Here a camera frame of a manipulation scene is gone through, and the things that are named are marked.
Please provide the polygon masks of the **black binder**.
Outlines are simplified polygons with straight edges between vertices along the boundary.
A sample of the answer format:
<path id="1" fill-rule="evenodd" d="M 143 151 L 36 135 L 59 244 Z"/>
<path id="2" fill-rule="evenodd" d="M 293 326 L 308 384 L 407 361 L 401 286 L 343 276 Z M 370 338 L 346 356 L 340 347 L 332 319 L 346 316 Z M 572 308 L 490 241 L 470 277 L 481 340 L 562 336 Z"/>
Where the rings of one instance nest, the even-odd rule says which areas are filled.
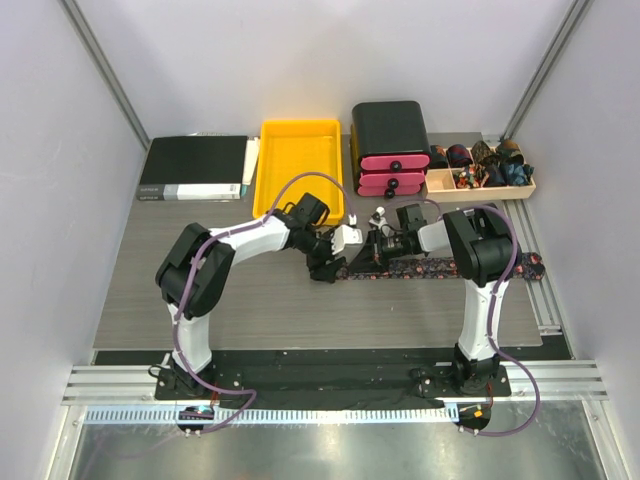
<path id="1" fill-rule="evenodd" d="M 241 197 L 246 136 L 172 136 L 151 141 L 139 201 L 236 200 Z"/>

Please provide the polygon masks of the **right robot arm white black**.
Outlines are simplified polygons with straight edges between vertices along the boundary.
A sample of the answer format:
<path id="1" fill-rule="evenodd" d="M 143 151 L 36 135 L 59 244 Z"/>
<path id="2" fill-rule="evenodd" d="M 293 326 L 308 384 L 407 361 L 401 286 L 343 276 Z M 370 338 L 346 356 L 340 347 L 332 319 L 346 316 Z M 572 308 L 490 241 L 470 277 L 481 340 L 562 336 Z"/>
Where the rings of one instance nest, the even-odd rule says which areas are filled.
<path id="1" fill-rule="evenodd" d="M 500 367 L 501 305 L 520 255 L 513 226 L 493 204 L 450 211 L 433 223 L 418 204 L 399 207 L 396 215 L 399 227 L 394 229 L 384 224 L 384 209 L 376 210 L 365 243 L 347 271 L 382 275 L 392 271 L 394 259 L 450 249 L 465 280 L 465 306 L 452 365 L 442 378 L 460 394 L 480 395 Z"/>

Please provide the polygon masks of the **black pink drawer unit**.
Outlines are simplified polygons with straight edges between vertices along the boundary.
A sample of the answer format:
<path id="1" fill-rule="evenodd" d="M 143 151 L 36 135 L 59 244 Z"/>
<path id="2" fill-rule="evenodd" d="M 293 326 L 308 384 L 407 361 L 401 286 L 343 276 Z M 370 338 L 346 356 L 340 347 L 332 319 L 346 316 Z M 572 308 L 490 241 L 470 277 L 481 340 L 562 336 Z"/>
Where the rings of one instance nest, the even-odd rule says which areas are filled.
<path id="1" fill-rule="evenodd" d="M 431 150 L 414 100 L 361 102 L 352 109 L 350 156 L 355 192 L 393 199 L 421 192 Z"/>

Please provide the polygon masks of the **rolled orange dark tie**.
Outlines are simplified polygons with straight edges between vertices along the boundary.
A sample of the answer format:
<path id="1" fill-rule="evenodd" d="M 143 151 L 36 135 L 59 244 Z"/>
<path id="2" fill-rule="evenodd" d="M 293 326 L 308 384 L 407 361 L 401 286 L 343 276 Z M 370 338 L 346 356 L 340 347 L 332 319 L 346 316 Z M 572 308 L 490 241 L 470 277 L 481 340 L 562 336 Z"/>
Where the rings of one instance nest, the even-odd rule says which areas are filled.
<path id="1" fill-rule="evenodd" d="M 495 151 L 504 161 L 522 162 L 524 159 L 520 146 L 511 139 L 503 140 Z"/>

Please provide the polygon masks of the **yellow plastic tray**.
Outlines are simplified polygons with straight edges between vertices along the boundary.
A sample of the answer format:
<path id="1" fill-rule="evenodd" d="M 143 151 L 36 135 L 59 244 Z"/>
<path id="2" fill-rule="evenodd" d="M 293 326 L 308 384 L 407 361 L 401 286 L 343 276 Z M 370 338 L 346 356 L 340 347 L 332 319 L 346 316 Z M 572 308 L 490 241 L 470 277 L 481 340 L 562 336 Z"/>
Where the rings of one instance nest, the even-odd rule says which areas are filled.
<path id="1" fill-rule="evenodd" d="M 265 214 L 272 205 L 283 208 L 306 193 L 329 208 L 326 224 L 337 225 L 345 215 L 342 191 L 317 176 L 343 181 L 341 125 L 335 119 L 268 120 L 263 123 L 252 214 Z"/>

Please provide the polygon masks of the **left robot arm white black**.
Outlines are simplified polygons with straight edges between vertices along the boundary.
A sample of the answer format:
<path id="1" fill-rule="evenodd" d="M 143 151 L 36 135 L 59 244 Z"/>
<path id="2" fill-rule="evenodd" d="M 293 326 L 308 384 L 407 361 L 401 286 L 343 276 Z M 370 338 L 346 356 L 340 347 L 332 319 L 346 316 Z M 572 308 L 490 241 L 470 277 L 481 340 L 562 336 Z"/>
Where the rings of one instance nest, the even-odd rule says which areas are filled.
<path id="1" fill-rule="evenodd" d="M 295 249 L 306 256 L 313 280 L 333 283 L 346 263 L 341 255 L 362 234 L 355 216 L 326 231 L 319 224 L 329 208 L 311 194 L 286 209 L 275 208 L 259 218 L 227 228 L 187 225 L 159 267 L 155 282 L 172 322 L 173 351 L 159 369 L 159 399 L 200 399 L 212 389 L 215 367 L 209 345 L 209 324 L 230 271 L 264 253 Z"/>

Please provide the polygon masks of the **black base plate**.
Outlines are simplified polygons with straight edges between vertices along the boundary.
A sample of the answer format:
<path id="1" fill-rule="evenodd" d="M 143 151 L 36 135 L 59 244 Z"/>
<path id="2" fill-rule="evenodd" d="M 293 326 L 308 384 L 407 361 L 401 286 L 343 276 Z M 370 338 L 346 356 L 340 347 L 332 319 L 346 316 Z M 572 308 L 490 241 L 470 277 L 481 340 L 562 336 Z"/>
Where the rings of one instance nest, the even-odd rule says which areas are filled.
<path id="1" fill-rule="evenodd" d="M 214 352 L 196 378 L 172 360 L 148 373 L 158 400 L 229 409 L 407 410 L 512 393 L 505 368 L 463 380 L 450 349 L 225 350 Z"/>

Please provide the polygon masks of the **dark patterned necktie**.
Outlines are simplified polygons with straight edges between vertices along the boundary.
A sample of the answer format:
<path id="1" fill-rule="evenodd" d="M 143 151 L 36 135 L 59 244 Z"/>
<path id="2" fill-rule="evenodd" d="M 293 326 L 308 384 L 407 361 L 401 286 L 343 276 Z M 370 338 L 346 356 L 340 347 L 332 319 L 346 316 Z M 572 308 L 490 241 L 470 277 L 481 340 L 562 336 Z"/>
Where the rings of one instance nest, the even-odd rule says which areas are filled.
<path id="1" fill-rule="evenodd" d="M 546 274 L 542 257 L 537 252 L 525 252 L 513 269 L 513 277 L 540 281 Z M 337 274 L 338 280 L 376 279 L 456 279 L 461 275 L 452 257 L 394 259 L 389 269 L 382 272 L 360 272 L 343 267 Z"/>

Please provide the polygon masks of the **rolled red patterned tie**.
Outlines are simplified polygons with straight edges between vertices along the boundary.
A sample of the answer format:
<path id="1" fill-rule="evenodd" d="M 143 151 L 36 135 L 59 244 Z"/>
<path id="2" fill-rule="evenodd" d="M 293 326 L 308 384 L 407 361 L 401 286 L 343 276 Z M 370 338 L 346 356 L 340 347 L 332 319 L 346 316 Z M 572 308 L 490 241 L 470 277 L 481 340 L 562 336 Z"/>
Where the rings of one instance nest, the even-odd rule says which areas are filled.
<path id="1" fill-rule="evenodd" d="M 463 168 L 474 163 L 470 151 L 462 144 L 451 145 L 446 155 L 451 168 Z"/>

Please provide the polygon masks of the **rolled blue tie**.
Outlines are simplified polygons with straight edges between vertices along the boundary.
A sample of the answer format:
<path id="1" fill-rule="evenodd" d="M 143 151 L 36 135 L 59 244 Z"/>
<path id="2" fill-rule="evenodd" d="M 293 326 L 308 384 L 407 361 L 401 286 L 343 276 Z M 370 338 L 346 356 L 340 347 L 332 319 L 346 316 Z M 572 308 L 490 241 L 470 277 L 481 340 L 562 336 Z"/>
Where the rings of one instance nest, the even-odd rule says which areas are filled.
<path id="1" fill-rule="evenodd" d="M 534 167 L 528 163 L 503 162 L 500 169 L 508 186 L 524 187 L 531 184 Z"/>

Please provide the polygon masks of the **white teal pen box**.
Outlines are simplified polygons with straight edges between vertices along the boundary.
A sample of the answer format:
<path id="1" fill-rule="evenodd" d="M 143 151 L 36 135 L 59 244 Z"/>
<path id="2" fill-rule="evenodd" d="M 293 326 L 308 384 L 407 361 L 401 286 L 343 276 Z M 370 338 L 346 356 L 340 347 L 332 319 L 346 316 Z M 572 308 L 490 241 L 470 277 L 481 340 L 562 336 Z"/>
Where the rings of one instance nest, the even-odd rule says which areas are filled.
<path id="1" fill-rule="evenodd" d="M 259 152 L 260 138 L 248 138 L 245 147 L 243 177 L 240 190 L 241 196 L 245 196 L 247 194 L 249 186 L 251 185 L 259 158 Z"/>

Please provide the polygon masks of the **rolled navy tie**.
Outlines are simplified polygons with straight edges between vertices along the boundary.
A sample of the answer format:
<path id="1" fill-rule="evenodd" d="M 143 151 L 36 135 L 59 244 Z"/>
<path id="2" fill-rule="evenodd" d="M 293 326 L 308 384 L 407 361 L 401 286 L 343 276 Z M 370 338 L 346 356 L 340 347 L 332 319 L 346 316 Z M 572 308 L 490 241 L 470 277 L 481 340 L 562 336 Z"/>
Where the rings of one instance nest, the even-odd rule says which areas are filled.
<path id="1" fill-rule="evenodd" d="M 483 188 L 504 187 L 506 180 L 502 174 L 500 166 L 495 162 L 482 163 L 481 186 Z"/>

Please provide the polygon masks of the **wooden compartment box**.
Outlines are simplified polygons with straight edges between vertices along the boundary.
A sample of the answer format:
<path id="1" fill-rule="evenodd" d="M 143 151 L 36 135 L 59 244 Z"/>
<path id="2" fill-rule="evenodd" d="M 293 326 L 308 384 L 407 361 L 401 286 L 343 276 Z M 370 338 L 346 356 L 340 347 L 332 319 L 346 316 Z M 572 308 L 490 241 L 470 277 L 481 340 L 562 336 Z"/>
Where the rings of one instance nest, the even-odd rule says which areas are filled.
<path id="1" fill-rule="evenodd" d="M 534 167 L 519 145 L 479 140 L 471 147 L 431 147 L 425 196 L 436 202 L 504 201 L 529 198 L 536 189 Z"/>

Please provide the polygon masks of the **rolled brown patterned tie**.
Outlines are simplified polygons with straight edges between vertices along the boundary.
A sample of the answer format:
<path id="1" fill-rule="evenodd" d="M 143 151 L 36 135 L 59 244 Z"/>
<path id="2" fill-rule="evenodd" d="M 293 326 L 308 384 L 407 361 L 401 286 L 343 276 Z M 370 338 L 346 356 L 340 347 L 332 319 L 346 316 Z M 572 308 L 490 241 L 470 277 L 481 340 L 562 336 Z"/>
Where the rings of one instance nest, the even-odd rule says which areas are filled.
<path id="1" fill-rule="evenodd" d="M 474 162 L 481 166 L 496 165 L 500 161 L 499 154 L 483 140 L 479 140 L 473 145 L 471 155 Z"/>

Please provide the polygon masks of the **rolled floral tie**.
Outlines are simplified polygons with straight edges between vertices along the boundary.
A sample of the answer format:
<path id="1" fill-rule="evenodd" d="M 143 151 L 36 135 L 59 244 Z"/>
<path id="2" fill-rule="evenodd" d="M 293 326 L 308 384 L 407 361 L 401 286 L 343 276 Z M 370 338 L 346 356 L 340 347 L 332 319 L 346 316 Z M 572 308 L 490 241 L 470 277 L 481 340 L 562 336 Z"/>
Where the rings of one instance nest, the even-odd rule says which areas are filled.
<path id="1" fill-rule="evenodd" d="M 478 189 L 482 188 L 482 170 L 479 166 L 469 165 L 463 167 L 459 172 L 453 173 L 454 185 L 457 189 Z"/>

